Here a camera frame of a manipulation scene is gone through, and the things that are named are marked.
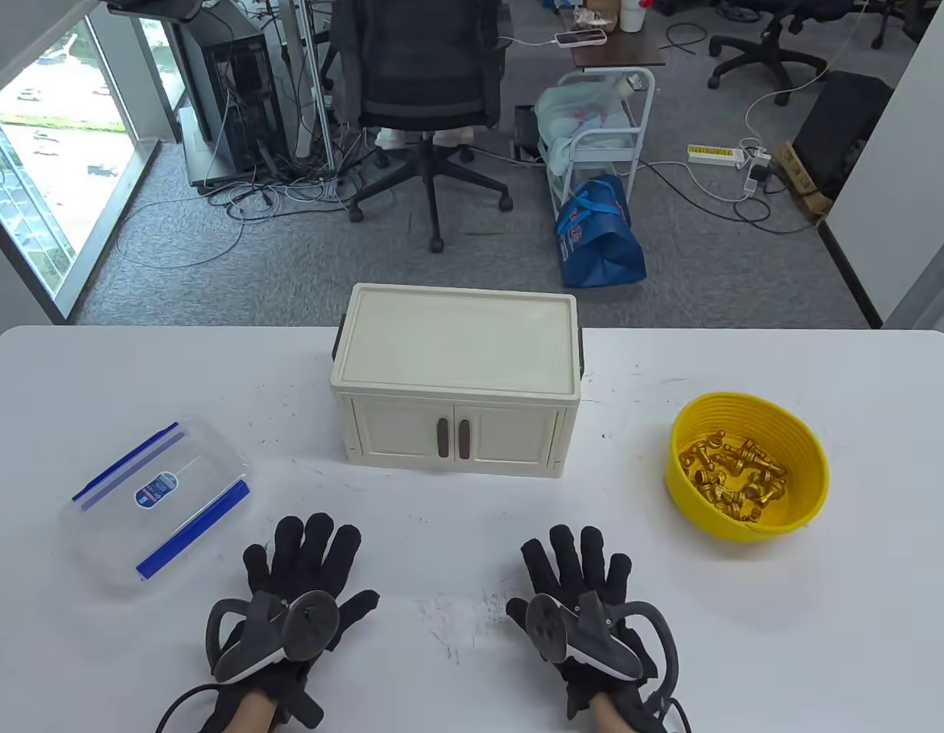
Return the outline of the person's left hand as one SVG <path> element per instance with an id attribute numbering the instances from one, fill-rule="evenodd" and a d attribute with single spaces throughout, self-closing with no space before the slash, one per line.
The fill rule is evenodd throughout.
<path id="1" fill-rule="evenodd" d="M 269 594 L 288 605 L 311 591 L 322 591 L 338 599 L 360 544 L 359 528 L 354 525 L 336 528 L 335 521 L 324 512 L 311 515 L 305 522 L 296 516 L 284 517 L 274 530 L 272 557 L 267 556 L 261 544 L 249 545 L 243 552 L 249 590 L 253 596 Z M 339 626 L 325 652 L 305 662 L 281 660 L 269 664 L 244 680 L 222 687 L 216 699 L 216 715 L 224 720 L 231 718 L 242 699 L 252 693 L 282 706 L 284 699 L 303 692 L 312 667 L 333 652 L 345 632 L 370 614 L 378 602 L 379 594 L 372 589 L 342 602 Z"/>

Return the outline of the person's right hand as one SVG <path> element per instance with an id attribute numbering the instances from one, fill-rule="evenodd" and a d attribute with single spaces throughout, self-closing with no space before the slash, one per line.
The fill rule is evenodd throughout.
<path id="1" fill-rule="evenodd" d="M 566 685 L 567 717 L 592 712 L 608 731 L 664 732 L 679 663 L 670 626 L 652 604 L 628 600 L 632 560 L 605 558 L 603 535 L 587 526 L 579 540 L 566 525 L 523 544 L 534 595 L 506 613 Z"/>

